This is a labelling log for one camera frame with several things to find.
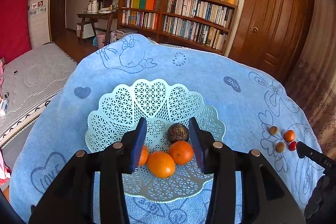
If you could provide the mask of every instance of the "doorway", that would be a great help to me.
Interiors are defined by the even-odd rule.
[[[66,31],[66,0],[50,0],[51,37]]]
[[[305,43],[314,0],[245,0],[229,58],[284,84]]]

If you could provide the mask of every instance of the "orange book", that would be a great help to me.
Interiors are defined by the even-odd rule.
[[[154,14],[155,15],[155,22],[154,22],[154,29],[157,30],[158,29],[158,14]]]
[[[146,10],[153,10],[154,7],[154,0],[147,0],[146,1]]]

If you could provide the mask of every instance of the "curtain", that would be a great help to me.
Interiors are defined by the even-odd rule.
[[[305,112],[322,151],[336,158],[336,0],[315,0],[299,61],[285,84]]]

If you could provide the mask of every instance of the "silver screw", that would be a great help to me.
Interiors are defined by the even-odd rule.
[[[251,154],[255,157],[259,157],[260,156],[260,151],[257,150],[257,149],[252,149]]]
[[[82,156],[84,156],[85,155],[85,151],[84,150],[78,150],[77,152],[76,152],[76,157],[77,158],[81,158]]]
[[[223,147],[223,144],[221,142],[214,142],[212,145],[214,148],[218,148],[218,149]]]
[[[113,148],[115,148],[115,149],[120,149],[122,147],[123,147],[123,143],[122,142],[115,142],[113,144]]]

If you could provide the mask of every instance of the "mangosteen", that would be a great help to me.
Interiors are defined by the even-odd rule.
[[[189,140],[189,130],[181,123],[174,123],[168,128],[167,137],[170,144],[177,141],[187,142]]]

